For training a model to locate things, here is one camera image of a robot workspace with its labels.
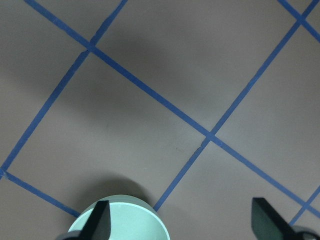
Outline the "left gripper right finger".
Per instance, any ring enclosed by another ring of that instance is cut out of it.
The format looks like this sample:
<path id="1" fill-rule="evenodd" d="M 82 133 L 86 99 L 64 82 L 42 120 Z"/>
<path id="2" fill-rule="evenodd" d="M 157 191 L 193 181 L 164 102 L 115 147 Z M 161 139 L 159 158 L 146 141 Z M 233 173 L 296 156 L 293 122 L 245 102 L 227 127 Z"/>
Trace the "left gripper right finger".
<path id="1" fill-rule="evenodd" d="M 251 229 L 257 240 L 298 240 L 299 236 L 263 197 L 251 201 Z"/>

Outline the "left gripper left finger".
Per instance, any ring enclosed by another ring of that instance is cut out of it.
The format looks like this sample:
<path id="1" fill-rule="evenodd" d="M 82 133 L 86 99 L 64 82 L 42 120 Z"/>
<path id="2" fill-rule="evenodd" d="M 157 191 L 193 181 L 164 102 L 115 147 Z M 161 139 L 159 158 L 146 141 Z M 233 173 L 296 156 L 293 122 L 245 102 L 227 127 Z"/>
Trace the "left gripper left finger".
<path id="1" fill-rule="evenodd" d="M 111 235 L 111 213 L 108 200 L 100 200 L 80 231 L 78 240 L 108 240 Z"/>

